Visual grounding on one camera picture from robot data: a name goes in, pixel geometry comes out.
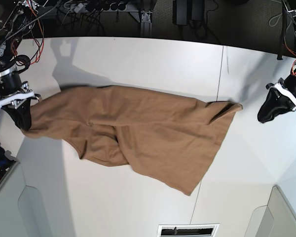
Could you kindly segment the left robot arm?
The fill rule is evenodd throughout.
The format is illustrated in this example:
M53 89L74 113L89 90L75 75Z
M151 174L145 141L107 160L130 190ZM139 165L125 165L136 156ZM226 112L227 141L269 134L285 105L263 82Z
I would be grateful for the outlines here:
M279 37L277 60L283 59L284 49L296 58L296 52L288 46L286 36L290 25L294 28L296 41L296 0L283 0L282 27ZM293 61L289 75L280 78L276 83L266 85L268 94L261 106L257 119L260 123L274 120L278 115L296 111L296 59Z

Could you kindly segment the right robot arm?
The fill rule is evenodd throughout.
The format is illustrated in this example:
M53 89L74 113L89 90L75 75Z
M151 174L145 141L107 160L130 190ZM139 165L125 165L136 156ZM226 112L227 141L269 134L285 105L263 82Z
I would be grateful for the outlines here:
M31 101L39 100L40 95L20 75L40 59L44 42L35 42L38 49L33 57L18 54L17 48L35 26L43 30L40 19L58 4L56 0L14 0L0 17L0 112L8 113L22 130L30 129Z

